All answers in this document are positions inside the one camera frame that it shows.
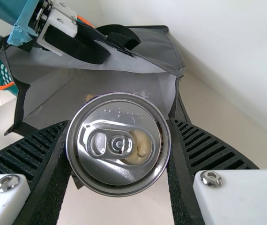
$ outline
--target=black rubber gripper pad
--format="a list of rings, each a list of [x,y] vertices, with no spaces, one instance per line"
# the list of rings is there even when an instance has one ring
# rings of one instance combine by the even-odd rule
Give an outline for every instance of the black rubber gripper pad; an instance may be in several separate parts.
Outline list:
[[[23,174],[33,190],[66,125],[67,121],[52,125],[2,149],[0,174]]]
[[[219,138],[185,121],[168,122],[171,156],[167,167],[175,225],[204,225],[193,191],[200,170],[258,169],[248,158]]]
[[[239,151],[209,132],[184,121],[171,119],[180,136],[191,178],[200,170],[243,170],[258,167]]]

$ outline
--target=black velcro strap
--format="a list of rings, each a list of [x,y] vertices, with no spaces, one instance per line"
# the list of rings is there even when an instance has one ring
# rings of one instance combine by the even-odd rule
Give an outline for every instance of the black velcro strap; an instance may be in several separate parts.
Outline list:
[[[141,43],[139,37],[129,28],[118,25],[105,25],[98,27],[97,31],[107,36],[107,40],[124,49],[132,50]]]
[[[92,64],[103,64],[111,55],[92,39],[80,33],[72,38],[53,26],[47,29],[45,41],[78,60]]]

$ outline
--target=gray bag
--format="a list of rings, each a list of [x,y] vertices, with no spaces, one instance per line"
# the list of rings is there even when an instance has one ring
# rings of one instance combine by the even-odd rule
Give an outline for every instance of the gray bag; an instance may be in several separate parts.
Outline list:
[[[40,47],[26,52],[15,46],[0,50],[0,59],[18,87],[15,120],[8,132],[27,135],[71,120],[88,94],[112,91],[138,94],[174,117],[178,82],[185,62],[165,26],[129,27],[141,40],[131,54],[94,40],[111,55],[101,65],[58,56]]]

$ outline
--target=black strap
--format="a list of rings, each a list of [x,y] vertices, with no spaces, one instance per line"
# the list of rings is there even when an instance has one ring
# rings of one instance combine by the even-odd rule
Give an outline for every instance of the black strap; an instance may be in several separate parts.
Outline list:
[[[105,25],[98,27],[97,31],[107,36],[108,41],[122,49],[132,50],[141,43],[139,37],[131,29],[122,25]]]
[[[82,35],[81,32],[72,38],[59,29],[49,26],[45,41],[78,60],[92,64],[103,64],[110,56],[104,47]]]
[[[132,53],[129,50],[141,42],[135,33],[121,25],[100,27],[103,34],[85,23],[78,21],[77,24],[78,30],[74,38],[49,26],[45,34],[46,42],[78,60],[92,64],[103,64],[110,56],[110,53],[95,41],[103,42],[130,56]]]

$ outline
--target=white plastic bracket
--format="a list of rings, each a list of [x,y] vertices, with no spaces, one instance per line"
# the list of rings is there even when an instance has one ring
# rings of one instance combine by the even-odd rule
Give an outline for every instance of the white plastic bracket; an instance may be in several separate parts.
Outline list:
[[[220,187],[195,175],[194,192],[206,225],[267,225],[267,170],[216,170]]]
[[[18,185],[7,192],[0,193],[0,225],[13,224],[30,195],[26,177],[21,174],[17,175],[20,178]]]
[[[62,1],[53,1],[52,9],[56,9],[61,12],[63,15],[67,16],[70,20],[77,20],[77,13],[70,9],[64,2]]]
[[[77,34],[77,24],[74,24],[73,19],[70,19],[60,11],[52,8],[47,21],[45,22],[45,25],[41,30],[39,37],[37,38],[39,45],[62,56],[64,54],[63,51],[45,41],[45,33],[50,25],[74,38]]]

